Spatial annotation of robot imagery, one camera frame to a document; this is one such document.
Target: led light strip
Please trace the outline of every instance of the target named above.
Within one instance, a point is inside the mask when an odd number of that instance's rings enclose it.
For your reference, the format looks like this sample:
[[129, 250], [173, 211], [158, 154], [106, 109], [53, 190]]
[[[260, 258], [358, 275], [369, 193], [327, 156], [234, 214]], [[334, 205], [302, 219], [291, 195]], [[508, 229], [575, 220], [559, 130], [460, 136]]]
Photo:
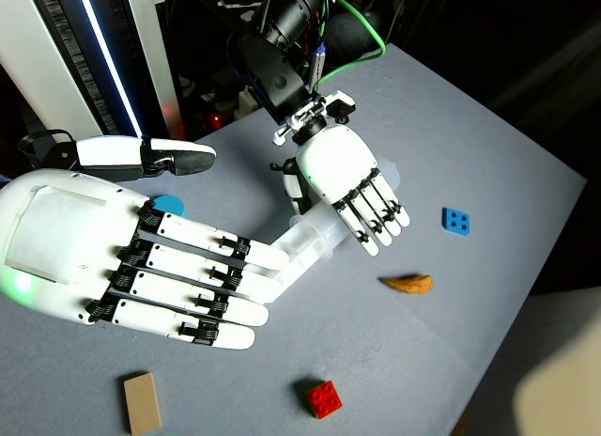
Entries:
[[142, 131], [140, 130], [140, 125], [138, 124], [138, 120], [133, 114], [133, 109], [131, 108], [130, 100], [128, 99], [128, 95], [125, 93], [125, 88], [121, 83], [121, 79], [119, 78], [119, 74], [116, 71], [115, 62], [111, 57], [111, 53], [109, 52], [109, 47], [106, 44], [106, 40], [104, 39], [104, 35], [100, 30], [100, 25], [98, 24], [98, 20], [96, 19], [96, 14], [94, 13], [94, 9], [92, 8], [92, 3], [90, 0], [82, 0], [82, 4], [84, 4], [85, 13], [87, 13], [87, 19], [92, 24], [92, 29], [94, 30], [94, 35], [96, 35], [96, 40], [100, 46], [100, 50], [102, 51], [102, 55], [104, 56], [104, 60], [106, 61], [107, 67], [109, 67], [109, 71], [111, 72], [111, 76], [113, 76], [113, 81], [115, 82], [116, 89], [119, 92], [119, 96], [121, 97], [121, 101], [125, 106], [125, 110], [128, 113], [128, 117], [130, 117], [131, 125], [133, 126], [133, 130], [138, 138], [142, 138]]

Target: blue lego brick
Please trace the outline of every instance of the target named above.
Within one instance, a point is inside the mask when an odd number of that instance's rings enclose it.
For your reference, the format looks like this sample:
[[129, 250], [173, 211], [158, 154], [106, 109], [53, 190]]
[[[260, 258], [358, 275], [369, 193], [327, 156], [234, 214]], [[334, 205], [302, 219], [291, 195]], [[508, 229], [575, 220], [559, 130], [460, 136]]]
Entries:
[[460, 210], [442, 208], [442, 227], [462, 236], [470, 234], [470, 216]]

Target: red lego brick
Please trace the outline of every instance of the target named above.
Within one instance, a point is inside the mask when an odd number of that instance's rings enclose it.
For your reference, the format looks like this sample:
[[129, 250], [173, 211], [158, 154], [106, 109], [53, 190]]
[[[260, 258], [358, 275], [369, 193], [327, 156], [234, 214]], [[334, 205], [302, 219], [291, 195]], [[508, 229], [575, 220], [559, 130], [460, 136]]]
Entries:
[[307, 396], [318, 419], [323, 419], [342, 408], [342, 401], [338, 397], [334, 383], [331, 381], [326, 381], [311, 389]]

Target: table surface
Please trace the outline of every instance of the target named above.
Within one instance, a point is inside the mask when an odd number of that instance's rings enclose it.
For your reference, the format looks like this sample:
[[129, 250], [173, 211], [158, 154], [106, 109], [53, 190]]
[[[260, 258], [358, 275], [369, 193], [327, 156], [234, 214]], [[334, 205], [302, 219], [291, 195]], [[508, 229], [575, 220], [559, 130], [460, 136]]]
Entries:
[[[345, 71], [325, 91], [357, 101], [349, 126], [397, 163], [412, 222], [375, 258], [352, 238], [270, 305], [245, 351], [218, 350], [100, 322], [53, 319], [0, 297], [0, 434], [126, 434], [122, 380], [156, 376], [163, 429], [174, 435], [447, 434], [507, 333], [585, 180], [403, 52]], [[200, 176], [127, 186], [177, 195], [189, 216], [272, 242], [291, 215], [268, 169], [263, 110], [204, 139], [219, 157]], [[468, 237], [441, 209], [471, 217]], [[381, 276], [429, 273], [406, 295]], [[303, 394], [334, 380], [343, 410], [320, 421]]]

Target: brown curved object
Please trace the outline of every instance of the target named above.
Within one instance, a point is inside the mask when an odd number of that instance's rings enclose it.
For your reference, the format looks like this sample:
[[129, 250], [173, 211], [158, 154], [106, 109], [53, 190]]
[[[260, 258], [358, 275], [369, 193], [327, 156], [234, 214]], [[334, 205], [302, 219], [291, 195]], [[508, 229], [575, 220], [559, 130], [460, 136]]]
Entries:
[[381, 281], [389, 288], [405, 293], [427, 293], [434, 288], [434, 278], [429, 274], [382, 278]]

